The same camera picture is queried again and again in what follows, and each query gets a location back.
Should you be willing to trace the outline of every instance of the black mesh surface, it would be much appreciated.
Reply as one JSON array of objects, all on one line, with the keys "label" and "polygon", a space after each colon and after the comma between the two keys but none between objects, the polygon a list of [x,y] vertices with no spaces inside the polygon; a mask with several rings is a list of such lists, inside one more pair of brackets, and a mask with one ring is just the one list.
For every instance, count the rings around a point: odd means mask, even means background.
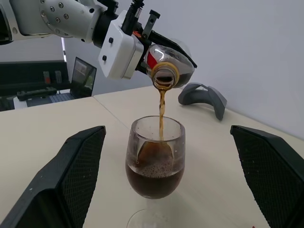
[{"label": "black mesh surface", "polygon": [[295,227],[290,224],[303,201],[303,180],[263,137],[237,129],[232,134],[247,184],[270,227]]},{"label": "black mesh surface", "polygon": [[99,131],[86,139],[64,177],[61,189],[74,228],[81,228],[95,190],[100,150],[103,140]]}]

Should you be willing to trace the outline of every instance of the glass base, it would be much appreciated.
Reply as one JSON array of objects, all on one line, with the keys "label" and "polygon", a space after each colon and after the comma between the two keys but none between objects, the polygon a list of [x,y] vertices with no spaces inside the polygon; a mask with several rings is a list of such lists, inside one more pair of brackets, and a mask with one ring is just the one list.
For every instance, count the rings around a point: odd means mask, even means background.
[{"label": "glass base", "polygon": [[129,219],[127,228],[170,228],[167,216],[147,209],[136,212]]}]

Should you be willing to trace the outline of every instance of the foam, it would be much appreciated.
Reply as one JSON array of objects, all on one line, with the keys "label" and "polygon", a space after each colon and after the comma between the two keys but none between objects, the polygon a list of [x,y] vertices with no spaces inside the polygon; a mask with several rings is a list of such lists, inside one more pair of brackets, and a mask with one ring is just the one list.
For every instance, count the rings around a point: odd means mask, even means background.
[{"label": "foam", "polygon": [[165,178],[172,176],[180,171],[178,170],[173,172],[172,167],[173,167],[173,158],[168,159],[167,161],[160,161],[140,168],[130,166],[130,168],[134,172],[148,178]]}]

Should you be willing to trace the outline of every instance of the white table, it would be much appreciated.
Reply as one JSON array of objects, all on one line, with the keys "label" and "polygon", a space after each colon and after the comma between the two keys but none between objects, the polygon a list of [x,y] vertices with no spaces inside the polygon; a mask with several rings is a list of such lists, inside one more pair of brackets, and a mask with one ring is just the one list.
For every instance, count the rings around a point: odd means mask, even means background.
[{"label": "white table", "polygon": [[[299,153],[304,142],[228,110],[219,122],[203,105],[179,105],[179,93],[172,90],[166,96],[166,115],[186,128],[185,173],[171,195],[179,224],[176,228],[268,227],[246,185],[230,126],[274,133]],[[107,135],[84,227],[124,228],[133,213],[145,208],[146,200],[128,183],[124,159],[131,123],[158,114],[158,92],[148,87],[97,95],[95,99],[0,113],[0,221],[69,136],[97,125],[105,125]]]}]

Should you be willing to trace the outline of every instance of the white wall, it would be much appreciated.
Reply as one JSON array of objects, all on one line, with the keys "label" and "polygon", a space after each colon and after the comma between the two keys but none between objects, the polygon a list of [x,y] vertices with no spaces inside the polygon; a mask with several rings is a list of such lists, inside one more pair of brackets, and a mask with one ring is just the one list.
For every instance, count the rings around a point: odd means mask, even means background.
[{"label": "white wall", "polygon": [[189,45],[198,64],[192,82],[218,89],[230,109],[304,139],[303,0],[144,3],[143,24],[153,9],[161,14],[155,30]]},{"label": "white wall", "polygon": [[0,46],[0,62],[63,60],[61,38],[17,40]]}]

